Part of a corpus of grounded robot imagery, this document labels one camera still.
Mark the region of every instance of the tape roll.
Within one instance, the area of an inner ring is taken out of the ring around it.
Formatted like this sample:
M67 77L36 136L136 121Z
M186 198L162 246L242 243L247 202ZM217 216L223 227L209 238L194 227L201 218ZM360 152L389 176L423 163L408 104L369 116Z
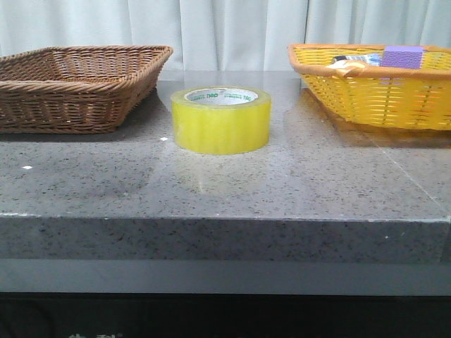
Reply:
M203 154L238 154L269 140L271 97L258 89L202 87L171 96L175 143Z

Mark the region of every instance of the curtain fold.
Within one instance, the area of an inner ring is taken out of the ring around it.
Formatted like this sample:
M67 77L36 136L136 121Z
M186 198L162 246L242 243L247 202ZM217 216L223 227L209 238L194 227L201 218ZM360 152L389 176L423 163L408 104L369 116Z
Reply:
M168 70L290 70L290 43L451 47L451 0L0 0L0 55L165 44Z

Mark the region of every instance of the basket rim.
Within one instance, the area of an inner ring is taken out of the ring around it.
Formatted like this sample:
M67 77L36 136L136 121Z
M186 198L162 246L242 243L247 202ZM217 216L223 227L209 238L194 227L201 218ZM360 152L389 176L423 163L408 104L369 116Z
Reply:
M443 52L451 54L450 48L441 48L433 45L421 46L426 51ZM365 68L351 68L344 75L342 70L328 68L326 65L306 65L297 60L296 49L374 49L383 51L383 44L289 44L288 56L293 69L301 75L319 75L326 77L389 77L412 78L422 80L451 80L451 70L434 69L406 69L396 67L382 67L368 65Z
M62 81L62 80L46 80L46 81L18 81L18 80L0 80L0 90L22 92L112 92L132 87L139 79L146 74L151 73L158 67L162 66L173 53L171 46L164 45L106 45L106 46L50 46L32 51L25 51L19 54L3 56L0 58L0 65L10 60L18 60L26 56L33 56L46 51L94 51L94 50L134 50L134 49L151 49L162 51L155 59L144 65L136 72L119 77L109 82L85 82L85 81Z

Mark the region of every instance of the granite countertop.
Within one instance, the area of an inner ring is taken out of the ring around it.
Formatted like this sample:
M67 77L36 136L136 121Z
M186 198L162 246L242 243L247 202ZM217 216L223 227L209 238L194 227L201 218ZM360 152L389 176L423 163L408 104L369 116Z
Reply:
M271 94L269 143L173 141L170 95ZM451 133L345 123L294 72L164 72L111 134L0 134L0 257L451 261Z

